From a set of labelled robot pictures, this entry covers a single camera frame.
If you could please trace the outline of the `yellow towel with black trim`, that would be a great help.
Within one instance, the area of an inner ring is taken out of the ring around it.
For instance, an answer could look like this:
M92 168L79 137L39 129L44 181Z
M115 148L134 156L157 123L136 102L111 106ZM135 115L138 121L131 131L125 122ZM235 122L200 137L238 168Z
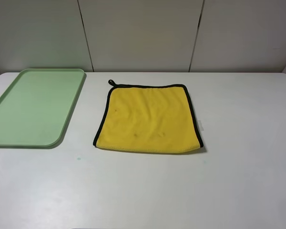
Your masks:
M94 147L149 154L186 154L204 147L185 85L108 83L112 88Z

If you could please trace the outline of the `light green plastic tray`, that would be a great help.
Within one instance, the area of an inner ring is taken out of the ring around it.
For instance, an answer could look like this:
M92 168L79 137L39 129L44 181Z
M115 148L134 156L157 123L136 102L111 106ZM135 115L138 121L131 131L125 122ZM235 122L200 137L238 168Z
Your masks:
M85 81L82 69L26 69L0 97L0 148L53 148Z

